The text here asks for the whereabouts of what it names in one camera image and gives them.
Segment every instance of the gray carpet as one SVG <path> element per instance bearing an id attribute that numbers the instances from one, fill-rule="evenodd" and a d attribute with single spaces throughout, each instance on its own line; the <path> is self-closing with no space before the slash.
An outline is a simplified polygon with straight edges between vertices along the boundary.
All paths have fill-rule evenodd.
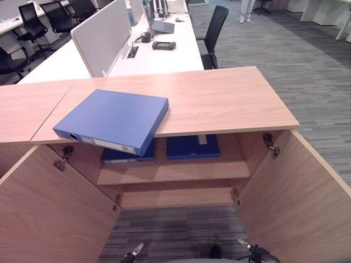
<path id="1" fill-rule="evenodd" d="M 197 36 L 206 34 L 217 4 L 229 9 L 216 45 L 219 67 L 257 66 L 300 133 L 351 186 L 350 43 L 335 40 L 335 26 L 300 22 L 302 13 L 254 13 L 239 24 L 238 0 L 191 6 Z"/>
<path id="2" fill-rule="evenodd" d="M 215 243 L 238 259 L 249 254 L 238 238 L 246 235 L 233 206 L 124 210 L 98 262 L 119 262 L 140 242 L 140 263 L 208 258 Z"/>

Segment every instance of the laptop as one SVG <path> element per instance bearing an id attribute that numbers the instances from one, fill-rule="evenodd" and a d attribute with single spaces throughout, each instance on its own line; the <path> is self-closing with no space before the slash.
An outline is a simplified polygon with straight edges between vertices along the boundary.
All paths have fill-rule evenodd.
<path id="1" fill-rule="evenodd" d="M 150 30 L 155 31 L 156 33 L 174 33 L 174 24 L 167 23 L 163 21 L 156 21 L 154 19 L 154 4 L 150 0 L 143 0 L 143 5 L 145 9 L 145 15 L 148 19 Z"/>

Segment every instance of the blue folder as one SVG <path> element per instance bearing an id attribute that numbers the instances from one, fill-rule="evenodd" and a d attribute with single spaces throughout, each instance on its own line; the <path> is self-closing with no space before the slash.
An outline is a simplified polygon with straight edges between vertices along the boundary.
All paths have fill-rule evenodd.
<path id="1" fill-rule="evenodd" d="M 148 149 L 143 156 L 133 155 L 127 152 L 116 151 L 105 148 L 101 155 L 102 163 L 125 163 L 125 162 L 140 162 L 154 161 L 154 140 L 151 141 Z"/>
<path id="2" fill-rule="evenodd" d="M 167 110 L 167 98 L 97 89 L 53 129 L 63 138 L 142 156 Z"/>
<path id="3" fill-rule="evenodd" d="M 213 158 L 220 156 L 215 134 L 206 135 L 206 144 L 200 144 L 199 137 L 178 136 L 167 138 L 167 159 Z"/>

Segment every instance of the black office chair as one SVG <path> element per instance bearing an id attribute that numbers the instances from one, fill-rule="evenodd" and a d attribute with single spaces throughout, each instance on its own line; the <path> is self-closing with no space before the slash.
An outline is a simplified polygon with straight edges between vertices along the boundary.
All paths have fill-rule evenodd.
<path id="1" fill-rule="evenodd" d="M 79 21 L 84 21 L 85 19 L 89 18 L 99 8 L 95 8 L 92 1 L 90 0 L 68 0 L 70 5 L 72 6 L 73 10 L 75 11 L 75 16 L 78 18 Z"/>
<path id="2" fill-rule="evenodd" d="M 60 2 L 41 4 L 50 25 L 55 33 L 70 32 L 78 25 L 78 20 L 73 22 L 71 16 L 66 12 Z"/>
<path id="3" fill-rule="evenodd" d="M 267 14 L 270 14 L 270 10 L 267 9 L 266 7 L 264 7 L 268 2 L 271 2 L 273 0 L 259 0 L 261 2 L 261 6 L 258 8 L 255 8 L 253 11 L 257 12 L 258 11 L 258 15 L 261 15 L 261 12 L 266 12 Z"/>
<path id="4" fill-rule="evenodd" d="M 108 4 L 112 3 L 113 1 L 114 0 L 97 0 L 97 4 L 98 4 L 98 7 L 101 9 L 107 6 Z"/>
<path id="5" fill-rule="evenodd" d="M 48 29 L 40 22 L 35 11 L 34 4 L 30 3 L 21 5 L 18 7 L 18 9 L 20 10 L 20 14 L 23 20 L 23 27 L 27 33 L 19 35 L 15 30 L 13 30 L 13 32 L 17 35 L 17 40 L 31 41 L 32 43 L 36 43 L 39 47 L 39 51 L 36 51 L 37 55 L 44 52 L 54 52 L 54 49 L 43 48 L 43 45 L 40 45 L 37 42 L 37 39 L 44 36 L 48 32 Z"/>
<path id="6" fill-rule="evenodd" d="M 216 45 L 219 33 L 229 14 L 229 10 L 225 7 L 217 5 L 214 9 L 210 25 L 205 38 L 196 38 L 196 40 L 203 40 L 207 49 L 207 54 L 201 54 L 202 64 L 205 70 L 218 68 L 217 58 L 214 54 L 214 46 Z"/>
<path id="7" fill-rule="evenodd" d="M 13 59 L 11 55 L 16 53 L 20 49 L 22 49 L 26 57 L 21 59 Z M 16 72 L 17 75 L 20 77 L 18 81 L 20 81 L 21 79 L 23 79 L 22 72 L 24 72 L 24 68 L 29 64 L 30 58 L 25 48 L 22 47 L 13 51 L 12 53 L 7 53 L 4 49 L 0 47 L 0 75 Z"/>

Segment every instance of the desk partition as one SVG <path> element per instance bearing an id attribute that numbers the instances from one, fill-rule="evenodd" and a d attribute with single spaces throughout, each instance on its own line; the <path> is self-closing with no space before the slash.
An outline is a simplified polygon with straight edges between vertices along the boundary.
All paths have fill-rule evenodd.
<path id="1" fill-rule="evenodd" d="M 92 77 L 108 75 L 131 33 L 124 0 L 115 0 L 71 31 Z"/>

